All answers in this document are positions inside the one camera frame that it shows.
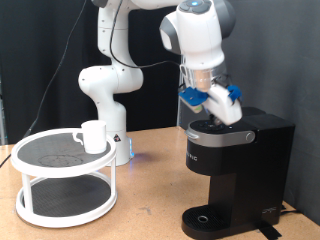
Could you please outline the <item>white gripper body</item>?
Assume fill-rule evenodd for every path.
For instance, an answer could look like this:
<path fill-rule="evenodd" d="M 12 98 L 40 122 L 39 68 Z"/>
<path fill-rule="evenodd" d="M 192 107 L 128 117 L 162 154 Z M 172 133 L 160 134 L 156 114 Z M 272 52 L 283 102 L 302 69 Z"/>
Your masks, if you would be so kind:
<path fill-rule="evenodd" d="M 208 91 L 208 98 L 202 105 L 225 125 L 231 125 L 242 118 L 241 90 L 231 85 L 227 88 L 214 84 Z"/>

